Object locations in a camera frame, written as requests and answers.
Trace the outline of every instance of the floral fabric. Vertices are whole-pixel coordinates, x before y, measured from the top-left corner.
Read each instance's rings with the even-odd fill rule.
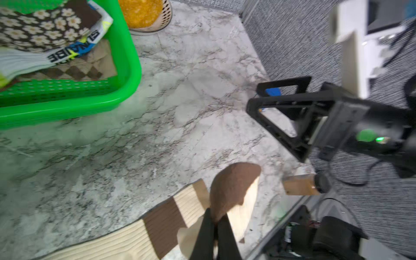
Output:
[[[0,45],[31,52],[65,47],[89,34],[100,18],[86,0],[27,15],[0,7]]]

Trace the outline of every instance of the black cable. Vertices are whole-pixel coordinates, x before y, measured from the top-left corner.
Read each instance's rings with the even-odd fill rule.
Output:
[[[399,35],[397,35],[394,40],[390,44],[390,48],[392,48],[410,29],[412,28],[413,23],[411,23],[404,31],[402,31]]]
[[[359,228],[362,229],[361,223],[358,221],[358,219],[356,218],[356,216],[354,215],[354,213],[351,210],[349,210],[349,208],[343,202],[341,202],[341,201],[339,201],[339,200],[337,200],[335,198],[324,198],[324,199],[322,199],[322,200],[320,200],[318,202],[318,207],[316,209],[316,218],[317,218],[317,220],[319,220],[319,207],[321,206],[322,202],[323,201],[326,201],[326,200],[338,201],[351,214],[352,218],[354,219],[355,223],[357,223],[357,225],[359,226]]]
[[[274,255],[270,256],[269,259],[287,259],[287,260],[300,260],[300,259],[313,259],[313,258],[305,258],[305,257],[295,257],[295,256],[282,256],[282,255]]]
[[[387,65],[389,65],[392,61],[394,61],[396,58],[397,58],[397,56],[404,50],[404,48],[408,45],[408,43],[410,42],[410,40],[413,38],[413,36],[414,36],[414,34],[415,34],[415,30],[416,30],[416,20],[415,21],[413,21],[412,23],[411,23],[411,25],[409,26],[409,30],[411,30],[411,33],[410,33],[410,35],[409,35],[409,37],[406,39],[406,41],[404,42],[404,44],[400,47],[400,49],[393,55],[393,57],[391,57],[387,62],[385,62],[384,64],[383,64],[383,67],[385,67],[385,66],[387,66]],[[393,45],[393,43],[395,44],[397,41],[398,41],[399,39],[395,39],[393,42],[392,42],[392,45]]]
[[[371,169],[373,169],[374,166],[376,166],[380,162],[382,162],[382,160],[376,161],[375,163],[373,163],[372,165],[370,165],[367,168],[367,170],[366,170],[366,180],[363,183],[351,183],[351,182],[346,182],[346,181],[343,181],[343,180],[338,179],[336,176],[334,176],[334,174],[332,174],[332,171],[331,171],[331,162],[328,162],[327,172],[328,172],[328,175],[331,178],[334,178],[335,180],[339,181],[342,184],[345,184],[345,185],[348,185],[348,186],[351,186],[351,187],[364,187],[364,186],[366,186],[368,184],[368,182],[370,180],[370,171],[371,171]]]

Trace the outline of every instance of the marble floor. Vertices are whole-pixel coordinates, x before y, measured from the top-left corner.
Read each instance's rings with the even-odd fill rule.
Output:
[[[296,199],[282,175],[313,169],[245,112],[267,76],[238,16],[172,4],[166,30],[133,36],[143,77],[118,108],[0,132],[0,259],[107,234],[237,161],[262,166],[243,257]]]

